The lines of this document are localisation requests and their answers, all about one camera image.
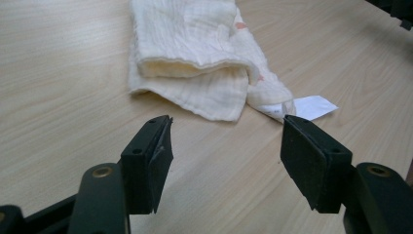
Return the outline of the white muslin cloth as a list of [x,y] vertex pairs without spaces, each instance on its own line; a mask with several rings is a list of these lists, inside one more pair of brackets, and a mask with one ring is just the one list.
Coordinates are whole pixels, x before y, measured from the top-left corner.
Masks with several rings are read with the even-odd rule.
[[235,0],[130,0],[129,87],[153,92],[210,121],[239,120],[244,107],[281,120],[293,114]]

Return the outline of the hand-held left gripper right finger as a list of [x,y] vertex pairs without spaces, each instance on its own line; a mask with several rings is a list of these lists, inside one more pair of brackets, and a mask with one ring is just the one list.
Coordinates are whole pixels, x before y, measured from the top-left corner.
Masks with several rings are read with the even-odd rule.
[[313,122],[293,115],[283,118],[282,163],[312,210],[339,212],[352,157],[349,149]]

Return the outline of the white label tag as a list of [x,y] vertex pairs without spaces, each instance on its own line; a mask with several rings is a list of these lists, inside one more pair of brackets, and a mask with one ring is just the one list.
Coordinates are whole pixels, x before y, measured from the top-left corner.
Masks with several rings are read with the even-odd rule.
[[283,121],[285,115],[294,115],[312,121],[337,109],[338,106],[322,96],[295,98],[282,103],[257,107],[258,111],[280,122]]

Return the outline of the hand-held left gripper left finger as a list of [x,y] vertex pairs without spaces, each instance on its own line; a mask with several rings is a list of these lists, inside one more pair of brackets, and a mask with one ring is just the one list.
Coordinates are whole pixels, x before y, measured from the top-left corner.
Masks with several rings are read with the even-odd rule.
[[159,207],[173,160],[168,115],[147,121],[121,154],[120,166],[131,215],[149,215]]

